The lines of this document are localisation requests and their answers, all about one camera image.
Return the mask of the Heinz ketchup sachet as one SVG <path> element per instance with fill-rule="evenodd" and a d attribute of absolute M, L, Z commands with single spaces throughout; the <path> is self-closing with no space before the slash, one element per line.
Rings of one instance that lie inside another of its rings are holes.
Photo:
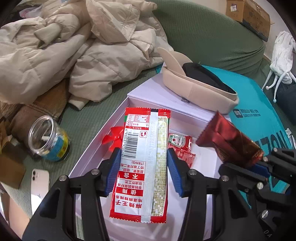
<path fill-rule="evenodd" d="M 193 162 L 194 162 L 194 159 L 196 157 L 195 154 L 189 152 L 189 151 L 186 151 L 186 150 L 183 150 L 181 148 L 178 148 L 174 145 L 168 145 L 168 148 L 173 148 L 177 157 L 180 159 L 180 160 L 183 160 L 187 163 L 187 165 L 191 168 Z"/>
<path fill-rule="evenodd" d="M 181 150 L 190 152 L 192 147 L 192 137 L 170 133 L 168 137 L 168 144 Z"/>

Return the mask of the long red white snack packet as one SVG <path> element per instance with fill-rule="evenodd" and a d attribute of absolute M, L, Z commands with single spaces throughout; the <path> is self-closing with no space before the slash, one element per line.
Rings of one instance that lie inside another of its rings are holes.
<path fill-rule="evenodd" d="M 126 108 L 110 217 L 165 223 L 168 208 L 169 109 Z"/>

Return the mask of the dark red Kisses packet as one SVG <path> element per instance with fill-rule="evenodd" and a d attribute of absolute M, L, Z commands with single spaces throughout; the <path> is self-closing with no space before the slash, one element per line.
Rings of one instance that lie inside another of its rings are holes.
<path fill-rule="evenodd" d="M 216 112 L 196 140 L 199 147 L 214 148 L 223 163 L 243 168 L 263 159 L 264 151 L 237 129 L 221 113 Z"/>

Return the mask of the white tissue and plastic pack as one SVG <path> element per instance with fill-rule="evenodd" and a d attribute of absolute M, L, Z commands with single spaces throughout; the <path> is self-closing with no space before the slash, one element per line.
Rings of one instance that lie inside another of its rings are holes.
<path fill-rule="evenodd" d="M 285 130 L 285 132 L 287 134 L 287 137 L 288 137 L 288 139 L 290 141 L 290 144 L 291 144 L 292 148 L 296 149 L 296 140 L 295 140 L 295 137 L 292 135 L 292 131 L 289 128 L 287 128 Z"/>

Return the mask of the teal POIZON bubble mailer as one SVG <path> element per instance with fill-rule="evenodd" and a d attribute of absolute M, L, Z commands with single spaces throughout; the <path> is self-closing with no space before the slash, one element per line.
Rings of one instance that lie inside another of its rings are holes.
<path fill-rule="evenodd" d="M 284 126 L 259 85 L 251 78 L 204 66 L 235 90 L 239 104 L 225 117 L 268 155 L 274 148 L 292 149 Z"/>

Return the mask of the clear plastic jar blue label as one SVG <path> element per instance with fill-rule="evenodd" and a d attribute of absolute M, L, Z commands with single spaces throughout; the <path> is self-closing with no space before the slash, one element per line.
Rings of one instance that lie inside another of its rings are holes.
<path fill-rule="evenodd" d="M 28 135 L 30 150 L 45 160 L 58 162 L 67 157 L 70 140 L 67 133 L 49 115 L 36 119 Z"/>

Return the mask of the white smartphone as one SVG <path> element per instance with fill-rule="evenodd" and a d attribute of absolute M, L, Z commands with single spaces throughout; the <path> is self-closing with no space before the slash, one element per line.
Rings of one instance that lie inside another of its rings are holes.
<path fill-rule="evenodd" d="M 31 194 L 43 199 L 49 191 L 50 175 L 47 170 L 33 169 L 31 176 Z"/>

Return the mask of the dark blue folded garment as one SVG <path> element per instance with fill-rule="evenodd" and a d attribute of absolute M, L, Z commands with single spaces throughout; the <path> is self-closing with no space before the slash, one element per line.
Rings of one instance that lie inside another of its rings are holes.
<path fill-rule="evenodd" d="M 295 119 L 295 83 L 281 83 L 276 93 L 276 101 L 282 111 L 291 119 Z"/>

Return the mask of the small brown cardboard box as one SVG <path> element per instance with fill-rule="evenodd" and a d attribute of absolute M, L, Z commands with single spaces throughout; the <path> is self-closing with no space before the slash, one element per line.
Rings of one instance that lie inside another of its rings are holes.
<path fill-rule="evenodd" d="M 4 118 L 1 118 L 1 182 L 19 189 L 26 169 L 23 164 L 26 154 L 22 147 L 6 133 Z"/>

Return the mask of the person's knee beige trousers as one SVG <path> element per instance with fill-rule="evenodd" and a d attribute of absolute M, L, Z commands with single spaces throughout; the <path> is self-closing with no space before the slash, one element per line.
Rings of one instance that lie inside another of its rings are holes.
<path fill-rule="evenodd" d="M 1 214 L 16 235 L 22 238 L 30 219 L 7 193 L 1 193 Z"/>

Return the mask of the beige puffer jacket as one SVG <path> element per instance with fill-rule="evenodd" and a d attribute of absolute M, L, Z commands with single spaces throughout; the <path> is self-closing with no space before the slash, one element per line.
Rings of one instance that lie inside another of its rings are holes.
<path fill-rule="evenodd" d="M 171 50 L 148 1 L 48 1 L 40 16 L 1 27 L 1 101 L 31 104 L 66 76 L 83 108 L 163 63 Z"/>

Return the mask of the cardboard box on sofa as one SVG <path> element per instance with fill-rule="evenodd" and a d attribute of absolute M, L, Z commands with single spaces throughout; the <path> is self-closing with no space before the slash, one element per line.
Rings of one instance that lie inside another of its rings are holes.
<path fill-rule="evenodd" d="M 227 1 L 226 16 L 241 23 L 267 42 L 270 33 L 270 16 L 255 1 Z"/>

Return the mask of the brown corduroy garment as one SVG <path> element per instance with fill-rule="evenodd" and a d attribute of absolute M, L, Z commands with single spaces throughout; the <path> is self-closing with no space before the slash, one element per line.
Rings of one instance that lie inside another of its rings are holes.
<path fill-rule="evenodd" d="M 32 104 L 7 104 L 1 102 L 1 116 L 5 118 L 6 131 L 20 142 L 28 144 L 32 124 L 41 116 L 49 115 L 58 120 L 62 115 L 70 93 L 69 79 L 63 79 Z"/>

